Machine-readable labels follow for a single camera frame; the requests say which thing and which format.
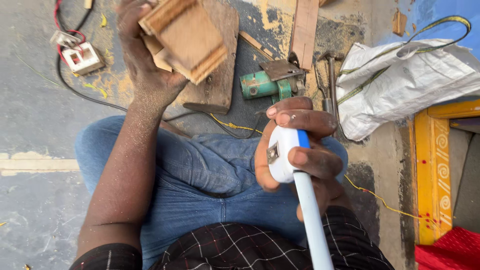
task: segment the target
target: blue wall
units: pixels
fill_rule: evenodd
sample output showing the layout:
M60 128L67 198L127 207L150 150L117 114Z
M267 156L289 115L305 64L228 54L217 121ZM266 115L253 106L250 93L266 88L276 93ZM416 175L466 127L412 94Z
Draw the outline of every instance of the blue wall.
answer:
M413 35L412 23L417 26L417 31L428 24L450 15L460 15L472 24L470 34L459 42L459 45L471 48L472 54L480 59L480 0L416 0L410 5L409 0L399 1L398 8L408 18L405 30ZM433 29L419 34L415 39L451 38L457 39L465 33L465 26L461 23L443 23ZM399 37L390 34L374 46L388 44L396 41L406 41L410 37L406 34Z

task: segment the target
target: left hand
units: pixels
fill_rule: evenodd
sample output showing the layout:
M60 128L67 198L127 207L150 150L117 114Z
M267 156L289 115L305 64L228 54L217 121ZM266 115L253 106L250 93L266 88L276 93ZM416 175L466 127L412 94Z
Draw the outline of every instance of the left hand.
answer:
M335 118L330 113L313 110L312 101L308 97L284 99L267 110L267 117L271 121L265 127L255 152L255 174L258 184L269 192L276 191L280 186L270 174L266 157L270 136L277 124L286 128L306 130L311 148L292 148L288 153L288 161L312 176L320 214L323 214L328 205L334 204L333 200L344 194L343 187L335 180L335 176L342 171L342 160L320 142L321 138L329 136L336 130ZM303 221L300 205L297 207L297 217Z
M135 101L165 108L175 100L188 80L176 71L171 73L157 68L140 36L142 30L138 21L152 7L146 0L122 0L116 10L123 60L135 87Z

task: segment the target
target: white sack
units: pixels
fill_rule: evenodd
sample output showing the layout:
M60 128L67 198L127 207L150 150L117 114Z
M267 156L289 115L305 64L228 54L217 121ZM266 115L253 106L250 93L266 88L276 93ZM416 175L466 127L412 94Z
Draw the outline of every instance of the white sack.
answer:
M432 104L480 89L480 62L469 49L456 44L431 52L415 52L452 42L451 39L412 41L336 81L336 97L343 96L390 66L363 90L338 105L340 125L348 139L360 141L378 126L418 112ZM401 42L370 48L355 43L341 70L364 65L380 52Z

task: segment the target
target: yellow door frame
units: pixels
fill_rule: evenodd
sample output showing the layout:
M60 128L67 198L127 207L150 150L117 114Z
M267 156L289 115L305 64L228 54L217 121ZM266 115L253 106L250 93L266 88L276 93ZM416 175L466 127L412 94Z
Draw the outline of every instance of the yellow door frame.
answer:
M418 214L418 244L432 245L452 229L449 119L480 116L477 100L436 105L415 115L415 155Z

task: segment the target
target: denim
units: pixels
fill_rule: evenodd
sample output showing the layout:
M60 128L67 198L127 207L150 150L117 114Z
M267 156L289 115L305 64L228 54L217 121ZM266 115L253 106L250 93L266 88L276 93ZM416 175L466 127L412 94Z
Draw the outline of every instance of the denim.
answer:
M91 194L124 120L124 116L108 117L77 135L75 154ZM289 185L269 193L257 184L254 154L258 141L220 134L188 139L158 130L155 185L140 239L144 269L180 236L217 222L262 226L294 243L305 238L305 228L296 215L299 202ZM331 137L322 143L343 161L343 171L336 178L341 182L347 151Z

